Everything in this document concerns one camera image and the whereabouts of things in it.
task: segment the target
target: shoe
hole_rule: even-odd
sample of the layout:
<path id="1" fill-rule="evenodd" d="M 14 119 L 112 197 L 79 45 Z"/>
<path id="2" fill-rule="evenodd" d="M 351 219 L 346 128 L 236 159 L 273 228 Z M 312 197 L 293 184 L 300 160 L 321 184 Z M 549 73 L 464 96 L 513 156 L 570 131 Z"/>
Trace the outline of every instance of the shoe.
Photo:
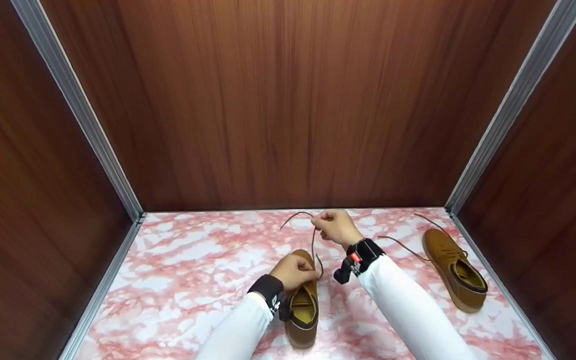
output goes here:
<path id="1" fill-rule="evenodd" d="M 423 233 L 423 251 L 437 269 L 457 308 L 466 313 L 481 310 L 488 284 L 455 240 L 444 231 L 430 228 Z"/>
<path id="2" fill-rule="evenodd" d="M 313 257 L 300 248 L 292 252 L 301 256 L 315 269 Z M 315 344 L 317 325 L 320 318 L 320 305 L 317 299 L 317 280 L 305 282 L 288 295 L 288 305 L 292 316 L 285 322 L 288 341 L 297 349 L 308 349 Z"/>

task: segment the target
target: black wristband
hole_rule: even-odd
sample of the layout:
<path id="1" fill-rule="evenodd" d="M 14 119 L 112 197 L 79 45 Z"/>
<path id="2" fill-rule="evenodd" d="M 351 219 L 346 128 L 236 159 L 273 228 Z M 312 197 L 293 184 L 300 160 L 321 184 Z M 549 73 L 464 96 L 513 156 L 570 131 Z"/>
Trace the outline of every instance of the black wristband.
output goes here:
<path id="1" fill-rule="evenodd" d="M 357 254 L 361 258 L 359 261 L 359 273 L 363 273 L 368 270 L 370 264 L 375 262 L 380 256 L 386 255 L 386 253 L 375 244 L 372 239 L 364 238 L 356 244 L 348 246 L 345 254 L 350 256 L 351 254 Z"/>
<path id="2" fill-rule="evenodd" d="M 261 294 L 261 296 L 265 298 L 266 305 L 268 305 L 268 308 L 272 314 L 274 314 L 277 310 L 275 305 L 281 300 L 280 295 L 283 291 L 284 283 L 281 282 L 281 280 L 272 275 L 265 274 L 258 278 L 247 292 L 258 292 Z"/>

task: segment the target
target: aluminum corner strip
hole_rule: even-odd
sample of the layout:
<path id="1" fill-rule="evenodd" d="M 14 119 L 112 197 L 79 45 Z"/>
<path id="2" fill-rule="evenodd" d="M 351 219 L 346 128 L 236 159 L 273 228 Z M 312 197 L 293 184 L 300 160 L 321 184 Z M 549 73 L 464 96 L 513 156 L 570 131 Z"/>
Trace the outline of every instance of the aluminum corner strip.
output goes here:
<path id="1" fill-rule="evenodd" d="M 451 214 L 459 214 L 575 23 L 576 0 L 558 0 L 452 190 L 445 205 Z"/>
<path id="2" fill-rule="evenodd" d="M 108 269 L 106 269 L 105 273 L 103 274 L 103 278 L 99 282 L 99 285 L 94 290 L 94 294 L 90 298 L 86 309 L 82 313 L 79 321 L 77 322 L 77 326 L 72 331 L 70 335 L 70 339 L 64 346 L 61 355 L 59 356 L 59 360 L 72 360 L 75 358 L 77 351 L 82 344 L 82 341 L 86 337 L 86 334 L 90 330 L 90 326 L 92 325 L 92 321 L 95 318 L 101 304 L 110 289 L 110 285 L 112 285 L 117 273 L 119 272 L 119 268 L 121 268 L 124 260 L 126 259 L 126 255 L 128 254 L 128 250 L 130 250 L 130 246 L 132 246 L 133 241 L 135 241 L 135 237 L 137 237 L 137 233 L 139 229 L 142 227 L 142 223 L 146 218 L 146 214 L 143 214 L 138 221 L 132 223 L 128 233 L 124 237 L 119 249 L 115 253 Z"/>
<path id="3" fill-rule="evenodd" d="M 132 221 L 143 212 L 66 51 L 39 0 L 10 0 Z"/>
<path id="4" fill-rule="evenodd" d="M 464 224 L 462 224 L 462 222 L 459 221 L 457 215 L 452 214 L 452 212 L 448 212 L 448 214 L 450 214 L 450 218 L 452 218 L 453 223 L 457 226 L 459 232 L 463 235 L 464 239 L 466 239 L 466 243 L 468 243 L 472 251 L 475 253 L 477 259 L 480 260 L 482 266 L 486 269 L 487 273 L 490 275 L 490 278 L 492 278 L 492 280 L 494 280 L 494 282 L 498 285 L 499 290 L 501 290 L 503 296 L 505 296 L 505 298 L 508 300 L 508 303 L 510 303 L 510 307 L 512 307 L 512 310 L 514 310 L 515 313 L 517 313 L 519 319 L 521 319 L 523 324 L 526 325 L 526 328 L 530 332 L 530 335 L 532 335 L 532 337 L 535 339 L 535 342 L 537 342 L 537 345 L 541 349 L 542 356 L 549 360 L 556 360 L 557 358 L 551 351 L 551 348 L 548 347 L 542 336 L 539 335 L 539 332 L 537 332 L 537 329 L 535 328 L 533 323 L 530 321 L 530 319 L 528 319 L 528 316 L 526 316 L 524 310 L 522 310 L 517 301 L 515 301 L 515 298 L 510 294 L 504 283 L 501 282 L 497 273 L 493 270 L 492 266 L 490 266 L 490 263 L 488 262 L 488 260 L 486 260 L 486 257 L 484 257 L 482 251 L 480 250 L 480 248 L 477 247 L 477 244 L 475 244 L 475 241 L 464 227 Z"/>

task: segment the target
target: wood grain panel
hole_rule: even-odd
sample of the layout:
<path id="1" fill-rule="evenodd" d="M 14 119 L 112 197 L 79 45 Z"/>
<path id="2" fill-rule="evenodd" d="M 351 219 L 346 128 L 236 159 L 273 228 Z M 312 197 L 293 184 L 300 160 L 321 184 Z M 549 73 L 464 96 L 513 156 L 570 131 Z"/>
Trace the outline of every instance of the wood grain panel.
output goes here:
<path id="1" fill-rule="evenodd" d="M 56 358 L 130 220 L 0 0 L 0 359 Z"/>
<path id="2" fill-rule="evenodd" d="M 576 359 L 576 27 L 459 218 L 561 359 Z"/>
<path id="3" fill-rule="evenodd" d="M 146 210 L 443 205 L 553 0 L 44 0 Z"/>

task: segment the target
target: floor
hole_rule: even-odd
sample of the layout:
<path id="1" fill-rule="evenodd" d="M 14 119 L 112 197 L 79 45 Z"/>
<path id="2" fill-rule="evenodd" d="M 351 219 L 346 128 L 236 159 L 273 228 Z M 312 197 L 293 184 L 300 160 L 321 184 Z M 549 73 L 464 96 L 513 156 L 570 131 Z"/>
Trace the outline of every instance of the floor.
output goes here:
<path id="1" fill-rule="evenodd" d="M 191 359 L 211 330 L 250 285 L 294 249 L 310 247 L 306 217 L 280 225 L 296 210 L 174 212 L 149 214 L 101 305 L 75 358 Z M 482 310 L 455 308 L 431 264 L 390 239 L 377 243 L 432 295 L 480 359 L 541 359 L 542 352 L 499 287 L 443 208 L 349 211 L 366 237 L 388 235 L 423 253 L 421 237 L 444 227 L 489 284 Z M 293 349 L 283 323 L 274 319 L 254 359 L 413 359 L 354 276 L 340 285 L 332 278 L 343 259 L 338 246 L 317 239 L 315 251 L 326 274 L 318 283 L 317 341 Z M 363 319 L 357 324 L 356 319 Z"/>

